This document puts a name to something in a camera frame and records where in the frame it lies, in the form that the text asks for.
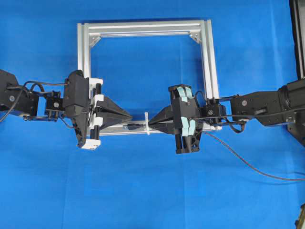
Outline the right black teal gripper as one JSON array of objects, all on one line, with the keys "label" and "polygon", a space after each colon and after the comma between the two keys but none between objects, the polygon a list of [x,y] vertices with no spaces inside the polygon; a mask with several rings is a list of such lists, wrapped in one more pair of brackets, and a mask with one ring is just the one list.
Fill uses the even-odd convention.
[{"label": "right black teal gripper", "polygon": [[203,125],[198,122],[201,111],[191,86],[179,84],[168,88],[171,106],[163,108],[149,121],[149,127],[166,134],[174,134],[176,153],[200,150]]}]

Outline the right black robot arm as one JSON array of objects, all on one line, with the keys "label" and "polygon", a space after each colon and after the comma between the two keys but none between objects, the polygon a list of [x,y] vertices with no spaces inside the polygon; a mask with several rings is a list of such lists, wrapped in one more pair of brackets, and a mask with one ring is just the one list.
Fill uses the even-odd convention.
[{"label": "right black robot arm", "polygon": [[200,150],[204,125],[229,126],[235,133],[245,130],[251,119],[264,126],[287,126],[288,132],[305,144],[305,82],[288,83],[277,91],[260,91],[224,98],[203,96],[199,105],[197,95],[189,85],[179,84],[168,88],[170,105],[163,108],[149,122],[154,130],[175,136],[176,153]]}]

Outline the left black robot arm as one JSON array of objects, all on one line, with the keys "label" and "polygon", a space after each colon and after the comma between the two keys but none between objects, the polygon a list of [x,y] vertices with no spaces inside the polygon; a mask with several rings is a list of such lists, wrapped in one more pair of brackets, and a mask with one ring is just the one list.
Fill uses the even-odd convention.
[{"label": "left black robot arm", "polygon": [[81,70],[70,73],[62,83],[64,93],[44,90],[45,83],[31,81],[31,88],[18,83],[15,75],[0,72],[0,110],[25,121],[56,122],[69,118],[78,147],[100,146],[100,131],[132,120],[132,116],[102,94],[103,81],[86,78]]}]

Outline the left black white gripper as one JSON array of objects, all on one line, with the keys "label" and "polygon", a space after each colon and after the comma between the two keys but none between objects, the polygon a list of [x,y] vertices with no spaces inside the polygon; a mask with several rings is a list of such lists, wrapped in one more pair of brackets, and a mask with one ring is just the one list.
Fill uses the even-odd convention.
[{"label": "left black white gripper", "polygon": [[[79,148],[95,150],[101,145],[100,130],[132,120],[127,111],[109,97],[103,97],[102,79],[86,78],[83,71],[76,70],[70,73],[65,84],[64,116],[72,121]],[[96,109],[117,116],[100,116]]]}]

